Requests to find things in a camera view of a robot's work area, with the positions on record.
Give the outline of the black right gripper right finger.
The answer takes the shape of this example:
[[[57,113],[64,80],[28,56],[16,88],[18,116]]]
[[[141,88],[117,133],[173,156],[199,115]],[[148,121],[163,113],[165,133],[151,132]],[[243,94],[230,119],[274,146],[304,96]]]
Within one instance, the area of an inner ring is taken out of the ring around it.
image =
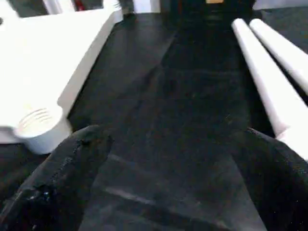
[[[285,143],[252,128],[232,135],[232,157],[269,231],[308,229],[308,163]]]

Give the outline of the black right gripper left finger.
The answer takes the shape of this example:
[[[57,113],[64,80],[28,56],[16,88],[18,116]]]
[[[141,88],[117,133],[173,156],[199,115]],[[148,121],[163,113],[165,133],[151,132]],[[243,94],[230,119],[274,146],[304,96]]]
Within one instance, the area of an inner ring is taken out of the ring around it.
[[[0,213],[2,231],[77,231],[113,138],[100,125],[73,132],[26,178]]]

